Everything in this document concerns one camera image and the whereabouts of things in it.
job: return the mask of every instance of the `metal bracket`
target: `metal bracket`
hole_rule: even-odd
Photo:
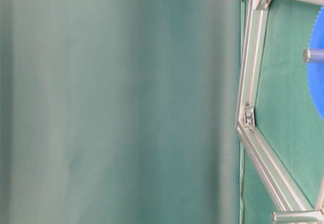
[[[254,108],[252,106],[244,106],[244,126],[249,129],[255,128]]]
[[[256,0],[253,1],[256,4],[256,10],[267,10],[272,0]]]

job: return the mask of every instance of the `metal peg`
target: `metal peg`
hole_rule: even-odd
[[[324,220],[324,216],[319,210],[273,212],[271,217],[273,223],[318,222]]]
[[[305,49],[303,59],[305,63],[324,63],[324,49]]]

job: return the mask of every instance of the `green panel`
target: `green panel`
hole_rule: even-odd
[[[1,41],[4,223],[237,223],[237,2],[1,0]]]
[[[323,174],[324,121],[311,102],[302,52],[318,10],[319,6],[302,2],[272,1],[256,102],[258,127],[312,205]],[[246,182],[260,182],[248,173],[246,224],[270,223],[270,199],[263,193],[248,197],[254,186]]]

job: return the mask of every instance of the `green curtain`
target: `green curtain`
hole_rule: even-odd
[[[0,1],[2,223],[237,223],[237,2]]]
[[[313,107],[302,52],[319,6],[273,0],[269,10],[256,102],[256,122],[314,206],[323,174],[324,122]],[[245,161],[244,223],[271,223],[275,207],[254,166]]]

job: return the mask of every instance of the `green fabric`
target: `green fabric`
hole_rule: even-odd
[[[312,205],[323,174],[324,121],[312,105],[302,52],[319,6],[273,0],[256,102],[256,123]],[[250,160],[244,178],[245,223],[270,223],[271,200]]]
[[[2,223],[237,223],[238,2],[0,5]]]

